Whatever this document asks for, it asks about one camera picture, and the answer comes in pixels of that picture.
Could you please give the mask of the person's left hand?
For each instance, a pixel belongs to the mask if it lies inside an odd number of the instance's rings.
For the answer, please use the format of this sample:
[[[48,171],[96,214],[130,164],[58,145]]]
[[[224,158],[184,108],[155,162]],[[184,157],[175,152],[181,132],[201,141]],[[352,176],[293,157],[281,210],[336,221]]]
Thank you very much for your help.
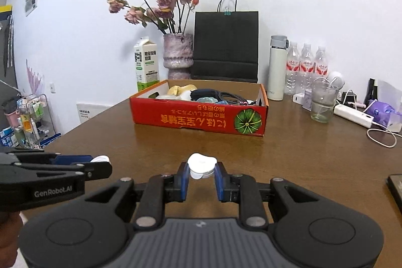
[[[22,226],[19,211],[10,213],[8,220],[1,225],[1,266],[10,267],[14,264]]]

